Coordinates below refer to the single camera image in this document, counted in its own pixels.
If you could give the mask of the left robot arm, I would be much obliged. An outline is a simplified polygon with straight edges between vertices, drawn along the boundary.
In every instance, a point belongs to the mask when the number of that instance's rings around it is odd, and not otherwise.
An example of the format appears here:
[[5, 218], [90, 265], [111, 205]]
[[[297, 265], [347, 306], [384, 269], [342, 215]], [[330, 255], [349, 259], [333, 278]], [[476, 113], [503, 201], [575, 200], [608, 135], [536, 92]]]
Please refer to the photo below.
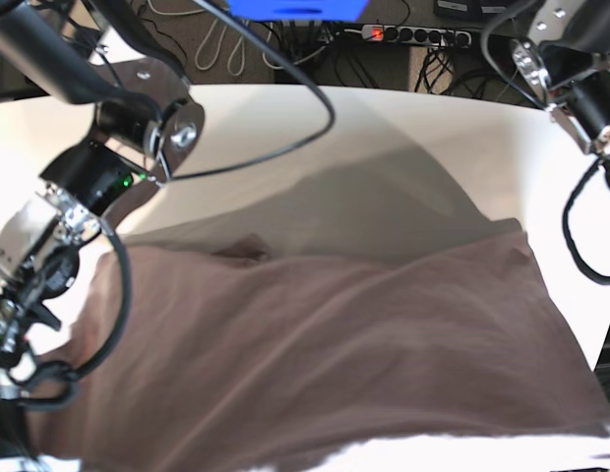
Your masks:
[[511, 57], [527, 87], [520, 94], [576, 142], [592, 163], [565, 203], [561, 226], [568, 251], [582, 275], [610, 286], [605, 275], [581, 257], [570, 228], [577, 197], [597, 171], [610, 192], [610, 1], [517, 1], [489, 20], [479, 39], [490, 67], [508, 75], [489, 50], [502, 24], [526, 13], [533, 18], [526, 34], [512, 41]]

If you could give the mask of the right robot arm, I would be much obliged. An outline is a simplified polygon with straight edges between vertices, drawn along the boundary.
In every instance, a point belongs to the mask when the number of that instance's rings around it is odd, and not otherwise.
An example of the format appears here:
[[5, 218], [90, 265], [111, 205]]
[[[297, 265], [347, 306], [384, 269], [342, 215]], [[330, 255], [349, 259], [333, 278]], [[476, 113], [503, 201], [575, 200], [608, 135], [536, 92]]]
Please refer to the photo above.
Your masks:
[[[66, 15], [59, 1], [0, 1], [0, 54], [37, 86], [70, 104], [94, 108], [86, 135], [40, 173], [39, 187], [0, 231], [0, 466], [40, 470], [26, 415], [57, 411], [80, 381], [118, 345], [130, 315], [131, 269], [119, 223], [172, 180], [198, 142], [205, 112], [174, 60], [149, 39], [132, 10], [111, 1], [94, 8], [140, 58], [92, 65], [49, 22]], [[100, 347], [79, 366], [36, 362], [19, 381], [11, 373], [31, 355], [33, 325], [59, 329], [46, 301], [64, 294], [80, 269], [80, 252], [99, 236], [111, 244], [121, 302]]]

